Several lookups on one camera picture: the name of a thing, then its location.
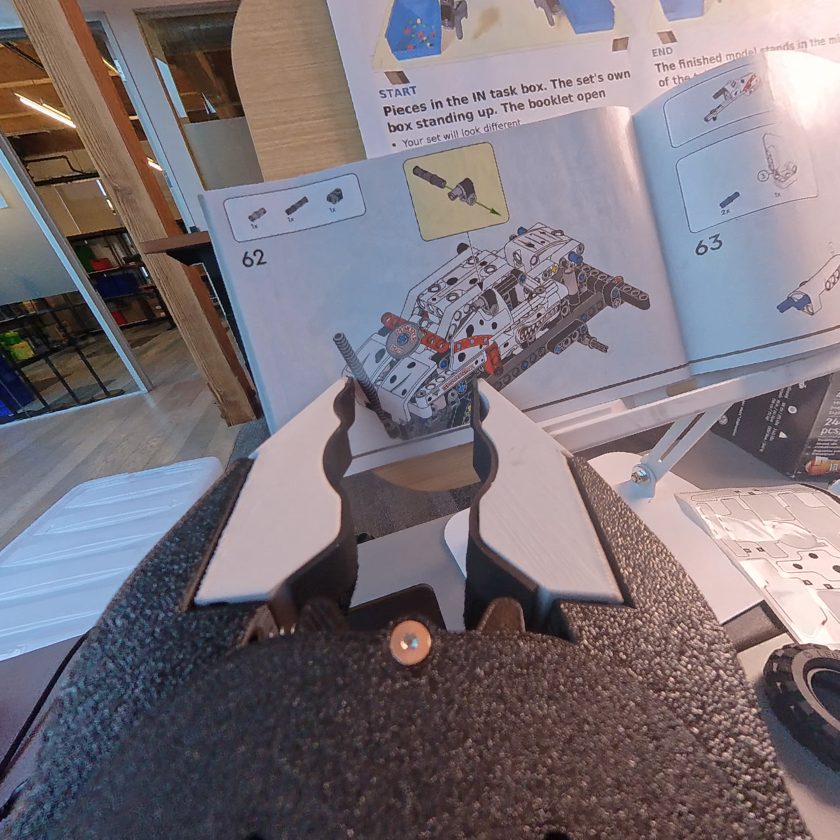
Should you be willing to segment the grey desk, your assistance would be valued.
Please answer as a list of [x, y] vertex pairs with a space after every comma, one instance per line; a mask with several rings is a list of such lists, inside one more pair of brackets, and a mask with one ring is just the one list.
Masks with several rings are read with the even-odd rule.
[[[781, 472], [744, 452], [735, 444], [707, 433], [663, 479], [652, 498], [635, 499], [624, 484], [631, 468], [655, 445], [665, 432], [663, 427], [636, 434], [604, 446], [581, 452], [581, 456], [637, 509], [646, 524], [667, 543], [669, 550], [684, 563], [693, 580], [727, 629], [738, 639], [743, 651], [738, 655], [756, 689], [762, 714], [778, 753], [789, 790], [814, 838], [839, 838], [838, 772], [821, 763], [811, 751], [795, 741], [770, 710], [764, 695], [761, 671], [770, 654], [791, 637], [772, 616], [769, 607], [753, 598], [744, 581], [729, 583], [724, 591], [723, 576], [734, 578], [728, 560], [703, 560], [700, 539], [706, 534], [692, 521], [677, 524], [683, 511], [675, 494], [688, 486], [711, 490], [726, 487], [772, 487], [789, 484]], [[464, 453], [464, 467], [447, 479], [453, 489], [415, 490], [399, 486], [373, 471], [351, 476], [350, 484], [362, 493], [362, 512], [353, 520], [363, 532], [383, 539], [385, 546], [362, 552], [360, 586], [354, 600], [364, 602], [415, 583], [433, 586], [449, 628], [455, 627], [457, 610], [454, 593], [461, 594], [455, 560], [445, 547], [445, 521], [466, 509], [476, 492], [477, 478], [471, 465], [471, 448], [457, 447]]]

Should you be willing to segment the wooden pillar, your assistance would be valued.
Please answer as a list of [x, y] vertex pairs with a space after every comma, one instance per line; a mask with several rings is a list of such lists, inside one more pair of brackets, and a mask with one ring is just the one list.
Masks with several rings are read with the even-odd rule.
[[[78, 3], [13, 1], [13, 6], [133, 242], [142, 247], [179, 235]], [[166, 254], [144, 261], [227, 425], [256, 419], [256, 392], [197, 269]]]

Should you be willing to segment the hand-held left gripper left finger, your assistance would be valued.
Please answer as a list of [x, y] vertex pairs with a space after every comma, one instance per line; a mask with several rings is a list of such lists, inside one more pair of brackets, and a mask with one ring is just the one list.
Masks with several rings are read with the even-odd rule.
[[339, 379], [257, 450], [195, 593], [195, 604], [264, 602], [292, 624], [310, 600], [343, 612], [358, 551], [342, 479], [355, 387]]

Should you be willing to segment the toy truck set box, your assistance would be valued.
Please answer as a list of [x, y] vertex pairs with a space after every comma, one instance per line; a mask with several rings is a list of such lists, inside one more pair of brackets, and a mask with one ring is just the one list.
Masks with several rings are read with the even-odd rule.
[[734, 403], [711, 430], [788, 477], [838, 476], [839, 373]]

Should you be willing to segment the instruction booklet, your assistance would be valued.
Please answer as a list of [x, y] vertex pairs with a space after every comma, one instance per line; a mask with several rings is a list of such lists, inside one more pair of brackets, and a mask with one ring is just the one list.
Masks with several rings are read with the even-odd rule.
[[838, 63], [203, 196], [274, 427], [360, 365], [392, 436], [535, 419], [838, 341]]

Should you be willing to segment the white sticker sheet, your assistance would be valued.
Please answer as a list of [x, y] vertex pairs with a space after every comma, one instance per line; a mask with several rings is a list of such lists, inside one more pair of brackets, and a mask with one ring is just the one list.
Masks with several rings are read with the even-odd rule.
[[696, 490], [676, 498], [798, 643], [838, 647], [837, 495], [796, 484]]

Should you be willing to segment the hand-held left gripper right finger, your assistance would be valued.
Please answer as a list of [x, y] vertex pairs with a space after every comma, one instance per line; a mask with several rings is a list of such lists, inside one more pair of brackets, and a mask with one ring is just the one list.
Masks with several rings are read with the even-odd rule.
[[473, 403], [482, 484], [469, 512], [467, 629], [501, 597], [520, 605], [530, 631], [567, 631], [560, 602], [627, 605], [571, 454], [485, 380], [476, 380]]

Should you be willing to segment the white book stand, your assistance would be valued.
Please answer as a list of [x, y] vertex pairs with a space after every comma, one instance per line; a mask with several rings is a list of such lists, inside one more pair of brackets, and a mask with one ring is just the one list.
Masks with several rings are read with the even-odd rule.
[[724, 623], [762, 603], [764, 583], [755, 585], [687, 517], [676, 494], [694, 487], [683, 479], [668, 478], [668, 473], [731, 404], [837, 370], [838, 347], [832, 347], [724, 371], [716, 375], [716, 382], [635, 407], [625, 398], [538, 423], [513, 407], [514, 438], [521, 442], [525, 431], [540, 427], [539, 442], [552, 436], [567, 451], [577, 453], [669, 424], [652, 453], [638, 464], [629, 454], [619, 453], [597, 459], [595, 468], [682, 563]]

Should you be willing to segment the black knobby toy tyre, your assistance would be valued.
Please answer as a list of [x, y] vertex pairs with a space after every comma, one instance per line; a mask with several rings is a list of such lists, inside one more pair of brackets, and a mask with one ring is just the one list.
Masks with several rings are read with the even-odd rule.
[[822, 645], [788, 645], [763, 669], [773, 712], [801, 745], [839, 771], [839, 652]]

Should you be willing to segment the printed instruction sheet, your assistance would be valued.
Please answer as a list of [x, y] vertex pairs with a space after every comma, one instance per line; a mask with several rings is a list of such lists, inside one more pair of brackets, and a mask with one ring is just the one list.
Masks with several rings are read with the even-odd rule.
[[615, 104], [771, 51], [838, 60], [836, 1], [328, 1], [368, 157]]

